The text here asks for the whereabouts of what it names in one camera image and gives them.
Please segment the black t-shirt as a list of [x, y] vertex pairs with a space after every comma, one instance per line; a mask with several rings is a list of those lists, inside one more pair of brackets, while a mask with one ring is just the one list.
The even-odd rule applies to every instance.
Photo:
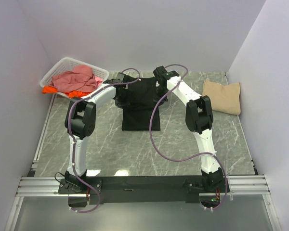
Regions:
[[155, 102], [156, 78], [141, 78], [129, 85], [118, 86], [118, 89], [126, 89], [129, 92], [130, 106], [123, 110], [123, 131], [160, 131], [159, 110], [155, 111], [152, 127], [149, 127], [150, 118]]

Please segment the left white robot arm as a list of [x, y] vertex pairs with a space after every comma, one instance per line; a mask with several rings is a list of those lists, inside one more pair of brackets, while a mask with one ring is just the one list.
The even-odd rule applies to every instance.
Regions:
[[88, 137], [95, 129], [97, 109], [119, 96], [119, 90], [125, 88], [129, 82], [129, 77], [119, 72], [116, 78], [104, 81], [88, 96], [74, 97], [70, 100], [65, 120], [70, 140], [69, 164], [65, 172], [65, 181], [71, 188], [82, 191], [89, 186], [86, 183], [86, 152]]

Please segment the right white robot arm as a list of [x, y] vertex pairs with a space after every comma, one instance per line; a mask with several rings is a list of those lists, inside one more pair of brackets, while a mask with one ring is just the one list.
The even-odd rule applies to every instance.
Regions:
[[[176, 71], [168, 72], [165, 67], [160, 66], [153, 71], [153, 74], [158, 83], [157, 93], [163, 95], [154, 107], [149, 122], [150, 140], [156, 152], [163, 158], [173, 162], [183, 162], [199, 156], [202, 174], [199, 188], [203, 190], [215, 190], [220, 187], [221, 183], [227, 183], [225, 170], [216, 156], [213, 144], [213, 113], [209, 96], [202, 96], [195, 92]], [[185, 124], [190, 132], [193, 133], [199, 150], [198, 154], [180, 160], [164, 156], [155, 146], [151, 135], [155, 111], [170, 93], [174, 93], [185, 105]]]

